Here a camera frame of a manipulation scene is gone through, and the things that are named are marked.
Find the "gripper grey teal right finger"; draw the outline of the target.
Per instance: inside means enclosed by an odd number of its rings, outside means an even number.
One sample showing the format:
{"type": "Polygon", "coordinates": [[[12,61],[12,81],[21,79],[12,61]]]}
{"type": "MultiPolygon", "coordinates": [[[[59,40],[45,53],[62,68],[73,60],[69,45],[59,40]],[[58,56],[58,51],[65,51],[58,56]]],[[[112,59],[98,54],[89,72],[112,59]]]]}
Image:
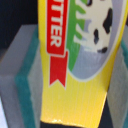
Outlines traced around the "gripper grey teal right finger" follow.
{"type": "Polygon", "coordinates": [[[107,100],[113,127],[128,128],[128,44],[125,41],[116,55],[107,100]]]}

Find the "gripper grey teal left finger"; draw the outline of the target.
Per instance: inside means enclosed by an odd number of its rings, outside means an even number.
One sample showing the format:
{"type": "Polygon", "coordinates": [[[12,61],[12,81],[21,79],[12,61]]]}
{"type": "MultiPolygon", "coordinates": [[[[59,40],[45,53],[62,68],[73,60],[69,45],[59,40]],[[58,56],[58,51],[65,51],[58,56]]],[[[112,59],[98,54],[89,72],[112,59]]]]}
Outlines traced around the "gripper grey teal left finger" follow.
{"type": "Polygon", "coordinates": [[[8,128],[40,128],[42,66],[37,25],[23,25],[0,62],[8,128]]]}

